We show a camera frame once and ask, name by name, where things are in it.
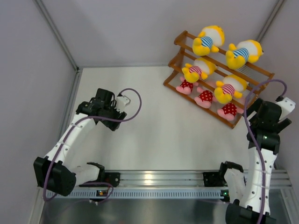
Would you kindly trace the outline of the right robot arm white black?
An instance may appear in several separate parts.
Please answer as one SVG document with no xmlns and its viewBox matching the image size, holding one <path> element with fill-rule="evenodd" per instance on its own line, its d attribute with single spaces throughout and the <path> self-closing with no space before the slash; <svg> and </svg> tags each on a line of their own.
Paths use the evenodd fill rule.
<svg viewBox="0 0 299 224">
<path fill-rule="evenodd" d="M 230 203 L 227 224 L 275 224 L 269 206 L 271 173 L 280 149 L 280 132 L 291 124 L 286 118 L 295 103 L 287 97 L 276 102 L 257 99 L 245 112 L 249 141 L 249 169 L 245 175 L 241 165 L 225 162 L 218 180 L 228 186 Z"/>
</svg>

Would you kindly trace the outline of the pink plush red dotted dress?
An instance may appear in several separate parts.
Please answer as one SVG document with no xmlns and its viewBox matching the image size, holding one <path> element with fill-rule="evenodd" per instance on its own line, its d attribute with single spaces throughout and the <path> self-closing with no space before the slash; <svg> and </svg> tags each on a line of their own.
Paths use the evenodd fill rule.
<svg viewBox="0 0 299 224">
<path fill-rule="evenodd" d="M 199 85 L 198 82 L 195 82 L 195 83 L 187 82 L 184 77 L 180 77 L 180 81 L 181 81 L 181 84 L 176 87 L 176 91 L 178 91 L 179 93 L 185 94 L 185 95 L 191 94 L 193 88 L 195 86 Z"/>
</svg>

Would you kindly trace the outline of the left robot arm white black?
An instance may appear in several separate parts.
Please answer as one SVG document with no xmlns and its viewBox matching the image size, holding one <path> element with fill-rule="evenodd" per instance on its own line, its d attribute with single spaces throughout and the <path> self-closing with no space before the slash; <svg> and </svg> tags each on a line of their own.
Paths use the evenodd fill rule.
<svg viewBox="0 0 299 224">
<path fill-rule="evenodd" d="M 124 109 L 129 103 L 127 96 L 99 88 L 95 97 L 79 104 L 60 140 L 44 157 L 35 159 L 37 185 L 62 196 L 86 182 L 93 186 L 103 185 L 107 180 L 104 166 L 88 162 L 72 167 L 72 159 L 84 152 L 82 142 L 99 122 L 111 131 L 117 130 L 127 116 Z"/>
</svg>

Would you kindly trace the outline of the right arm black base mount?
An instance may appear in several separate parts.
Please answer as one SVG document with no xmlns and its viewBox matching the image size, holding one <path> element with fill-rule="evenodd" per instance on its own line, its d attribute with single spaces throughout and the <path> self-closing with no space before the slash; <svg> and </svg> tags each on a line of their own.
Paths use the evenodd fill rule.
<svg viewBox="0 0 299 224">
<path fill-rule="evenodd" d="M 205 187 L 227 187 L 224 175 L 219 172 L 204 172 L 203 180 Z"/>
</svg>

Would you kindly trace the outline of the yellow plush red stripes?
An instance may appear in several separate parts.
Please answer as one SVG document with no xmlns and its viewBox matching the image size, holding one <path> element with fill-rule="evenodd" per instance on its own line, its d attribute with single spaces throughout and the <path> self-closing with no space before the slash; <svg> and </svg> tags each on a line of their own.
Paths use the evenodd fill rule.
<svg viewBox="0 0 299 224">
<path fill-rule="evenodd" d="M 248 82 L 234 74 L 228 75 L 222 81 L 216 81 L 214 96 L 221 104 L 231 102 L 233 98 L 241 98 L 242 93 L 247 89 Z"/>
<path fill-rule="evenodd" d="M 199 79 L 206 80 L 217 68 L 214 63 L 201 57 L 194 60 L 193 64 L 186 63 L 182 72 L 187 82 L 195 83 Z"/>
</svg>

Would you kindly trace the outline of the yellow plush blue stripes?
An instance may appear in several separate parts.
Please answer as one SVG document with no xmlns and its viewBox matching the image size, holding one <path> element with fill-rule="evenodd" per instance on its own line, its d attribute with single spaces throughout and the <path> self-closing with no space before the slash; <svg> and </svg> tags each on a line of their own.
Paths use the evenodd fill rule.
<svg viewBox="0 0 299 224">
<path fill-rule="evenodd" d="M 226 64 L 232 70 L 243 67 L 246 63 L 255 63 L 264 53 L 261 44 L 255 40 L 245 40 L 237 45 L 230 43 L 226 51 Z"/>
<path fill-rule="evenodd" d="M 192 51 L 197 56 L 207 56 L 219 52 L 225 42 L 225 33 L 222 27 L 211 25 L 204 27 L 193 40 Z"/>
</svg>

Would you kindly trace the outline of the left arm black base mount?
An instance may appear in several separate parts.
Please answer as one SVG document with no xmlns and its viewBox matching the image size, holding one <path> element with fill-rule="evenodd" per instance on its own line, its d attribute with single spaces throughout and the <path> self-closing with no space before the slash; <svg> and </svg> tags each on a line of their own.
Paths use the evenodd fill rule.
<svg viewBox="0 0 299 224">
<path fill-rule="evenodd" d="M 113 187 L 117 187 L 120 183 L 120 177 L 121 174 L 119 172 L 100 171 L 97 180 L 81 184 L 79 187 L 105 187 L 104 183 L 109 183 Z"/>
</svg>

